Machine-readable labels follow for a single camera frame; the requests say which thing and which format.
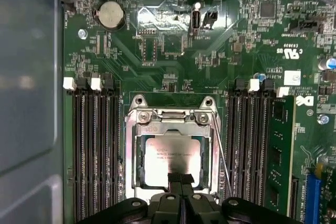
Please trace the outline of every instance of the mounting hole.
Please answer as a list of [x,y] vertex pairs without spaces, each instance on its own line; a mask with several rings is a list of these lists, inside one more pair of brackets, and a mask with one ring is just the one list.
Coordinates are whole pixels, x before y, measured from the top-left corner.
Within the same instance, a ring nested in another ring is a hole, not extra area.
[[142,98],[136,98],[135,102],[136,102],[137,104],[141,104],[141,103],[142,103]]
[[211,99],[206,100],[205,105],[211,106],[212,105],[212,100]]

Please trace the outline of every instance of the white label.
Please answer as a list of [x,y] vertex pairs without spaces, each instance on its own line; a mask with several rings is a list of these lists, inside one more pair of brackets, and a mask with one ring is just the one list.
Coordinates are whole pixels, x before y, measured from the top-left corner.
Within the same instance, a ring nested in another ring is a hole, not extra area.
[[314,97],[303,97],[299,95],[298,97],[296,97],[296,105],[297,106],[305,105],[310,107],[314,106]]
[[303,50],[296,48],[278,48],[277,53],[284,54],[284,58],[287,60],[298,60],[300,59],[300,55],[303,53]]
[[285,86],[300,86],[301,71],[285,71],[284,85]]

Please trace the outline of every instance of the capacitor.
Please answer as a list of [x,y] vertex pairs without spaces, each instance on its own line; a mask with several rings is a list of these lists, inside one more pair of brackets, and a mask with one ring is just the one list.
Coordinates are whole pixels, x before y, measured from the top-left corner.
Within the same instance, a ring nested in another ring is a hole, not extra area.
[[125,12],[114,1],[103,3],[99,10],[94,10],[93,16],[108,31],[117,31],[125,25]]
[[321,69],[322,71],[329,69],[336,69],[336,59],[335,58],[321,59],[319,62],[319,69]]
[[253,78],[259,79],[260,82],[263,82],[266,79],[266,75],[264,73],[255,73]]

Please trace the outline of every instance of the small black chip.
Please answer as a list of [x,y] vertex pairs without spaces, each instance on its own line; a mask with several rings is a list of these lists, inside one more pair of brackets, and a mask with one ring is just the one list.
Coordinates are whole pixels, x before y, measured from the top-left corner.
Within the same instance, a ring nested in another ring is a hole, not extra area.
[[326,94],[326,87],[325,86],[319,86],[319,95],[325,95]]
[[275,3],[273,2],[261,3],[260,18],[275,18]]
[[274,206],[277,206],[279,204],[279,192],[274,187],[271,187],[270,189],[271,189],[270,192],[271,202]]
[[326,93],[325,93],[326,95],[332,95],[332,91],[333,91],[333,90],[332,90],[332,87],[328,86],[328,87],[326,87],[325,90],[326,90],[326,91],[325,91],[325,92],[326,92]]
[[282,102],[276,102],[274,104],[274,118],[283,121],[285,119],[284,104]]
[[275,164],[277,164],[278,166],[281,165],[281,151],[279,151],[277,148],[273,147],[272,148],[272,157],[273,157],[273,161]]

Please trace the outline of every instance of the integrated circuit chip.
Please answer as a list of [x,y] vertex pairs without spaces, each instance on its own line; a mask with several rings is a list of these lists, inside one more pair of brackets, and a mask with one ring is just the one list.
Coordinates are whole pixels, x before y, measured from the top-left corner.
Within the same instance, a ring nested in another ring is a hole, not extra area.
[[275,18],[275,3],[262,2],[260,4],[260,18]]
[[192,174],[197,186],[201,171],[201,144],[179,134],[149,138],[145,144],[145,178],[148,186],[168,186],[168,173]]
[[235,42],[232,45],[233,52],[242,52],[243,50],[243,44],[239,42]]

